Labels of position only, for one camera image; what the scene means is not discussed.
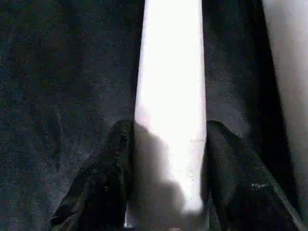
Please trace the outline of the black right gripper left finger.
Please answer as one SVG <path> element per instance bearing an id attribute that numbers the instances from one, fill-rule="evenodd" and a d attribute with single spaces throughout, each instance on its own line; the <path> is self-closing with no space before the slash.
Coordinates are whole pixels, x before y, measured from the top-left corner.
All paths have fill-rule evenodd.
<path id="1" fill-rule="evenodd" d="M 100 153 L 79 170 L 55 211 L 51 231 L 124 231 L 132 186 L 134 123 L 120 120 L 109 129 Z"/>

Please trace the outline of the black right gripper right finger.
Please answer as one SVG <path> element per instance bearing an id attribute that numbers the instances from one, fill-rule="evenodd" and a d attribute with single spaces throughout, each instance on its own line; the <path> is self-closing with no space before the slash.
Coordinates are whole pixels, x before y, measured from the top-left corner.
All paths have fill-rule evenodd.
<path id="1" fill-rule="evenodd" d="M 222 231 L 308 228 L 259 156 L 218 121 L 206 124 L 209 187 Z"/>

